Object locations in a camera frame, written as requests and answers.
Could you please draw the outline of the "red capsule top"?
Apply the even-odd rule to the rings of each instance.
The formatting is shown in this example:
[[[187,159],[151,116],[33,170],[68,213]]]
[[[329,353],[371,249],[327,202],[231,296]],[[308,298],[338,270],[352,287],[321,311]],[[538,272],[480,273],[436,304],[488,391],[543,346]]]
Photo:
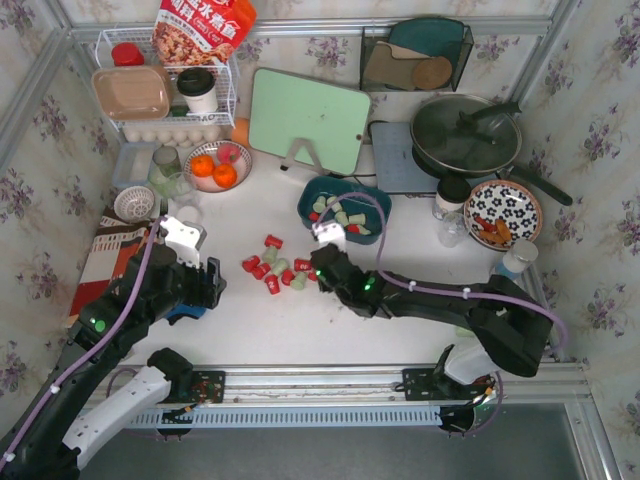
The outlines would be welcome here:
[[[283,240],[274,235],[269,234],[265,238],[264,245],[266,247],[274,247],[276,249],[281,249],[283,246]]]

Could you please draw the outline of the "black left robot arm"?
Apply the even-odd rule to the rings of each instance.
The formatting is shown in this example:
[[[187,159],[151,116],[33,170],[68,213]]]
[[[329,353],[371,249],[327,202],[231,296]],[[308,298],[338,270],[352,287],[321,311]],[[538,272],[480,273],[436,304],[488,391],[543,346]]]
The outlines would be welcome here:
[[[4,479],[76,479],[127,421],[189,388],[192,365],[165,347],[122,392],[88,416],[81,411],[100,383],[160,319],[175,324],[213,310],[226,287],[220,262],[200,259],[205,229],[158,218],[146,246],[123,275],[85,305],[49,377],[1,440]]]

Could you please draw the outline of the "clear plastic cup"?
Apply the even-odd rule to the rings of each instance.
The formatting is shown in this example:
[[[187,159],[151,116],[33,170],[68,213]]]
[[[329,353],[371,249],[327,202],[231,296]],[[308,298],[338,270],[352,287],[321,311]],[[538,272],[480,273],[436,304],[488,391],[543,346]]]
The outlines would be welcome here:
[[[469,236],[465,217],[460,212],[446,214],[438,230],[438,240],[446,248],[454,248]]]

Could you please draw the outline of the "teal plastic storage basket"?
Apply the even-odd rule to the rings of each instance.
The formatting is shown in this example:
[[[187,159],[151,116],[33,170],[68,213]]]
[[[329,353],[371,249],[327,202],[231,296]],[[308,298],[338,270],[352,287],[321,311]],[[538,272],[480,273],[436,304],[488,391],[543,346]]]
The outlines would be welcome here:
[[[297,204],[297,213],[304,226],[308,229],[310,229],[316,222],[312,222],[309,219],[309,214],[314,212],[313,203],[318,196],[324,196],[326,200],[329,197],[335,196],[343,207],[342,211],[344,211],[348,217],[350,215],[360,213],[364,213],[366,215],[366,224],[358,226],[359,228],[360,226],[363,226],[370,230],[371,235],[348,232],[347,227],[351,225],[350,223],[347,226],[342,226],[345,229],[346,240],[359,245],[374,244],[382,232],[381,217],[370,198],[377,201],[377,204],[380,206],[384,214],[385,221],[388,221],[392,208],[392,201],[390,197],[379,189],[329,176],[319,176],[313,178],[307,183]],[[322,218],[323,222],[335,220],[334,216],[336,213],[334,213],[328,205],[324,211],[326,211],[326,214]]]

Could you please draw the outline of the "green capsule bottom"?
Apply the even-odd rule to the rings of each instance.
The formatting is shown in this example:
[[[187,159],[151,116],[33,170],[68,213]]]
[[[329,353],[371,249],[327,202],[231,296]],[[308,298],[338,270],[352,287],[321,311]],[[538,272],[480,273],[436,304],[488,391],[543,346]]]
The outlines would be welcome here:
[[[364,213],[350,215],[348,220],[351,225],[365,225],[366,215]]]

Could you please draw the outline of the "blue cloth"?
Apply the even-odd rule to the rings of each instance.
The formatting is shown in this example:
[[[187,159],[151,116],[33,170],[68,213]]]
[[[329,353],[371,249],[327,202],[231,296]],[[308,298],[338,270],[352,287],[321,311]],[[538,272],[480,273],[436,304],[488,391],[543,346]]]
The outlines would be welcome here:
[[[173,326],[176,322],[183,318],[190,318],[194,320],[200,319],[208,308],[201,306],[179,305],[168,312],[165,316],[168,323]]]

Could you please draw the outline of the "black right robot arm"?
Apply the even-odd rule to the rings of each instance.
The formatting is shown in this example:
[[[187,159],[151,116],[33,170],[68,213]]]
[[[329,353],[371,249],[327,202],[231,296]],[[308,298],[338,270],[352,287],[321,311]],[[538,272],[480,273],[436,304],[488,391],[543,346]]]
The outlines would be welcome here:
[[[470,331],[472,342],[448,347],[441,375],[459,385],[498,371],[534,377],[553,326],[543,309],[513,281],[493,275],[470,286],[416,282],[384,270],[363,271],[346,253],[344,228],[316,223],[311,264],[320,290],[361,317],[412,317]]]

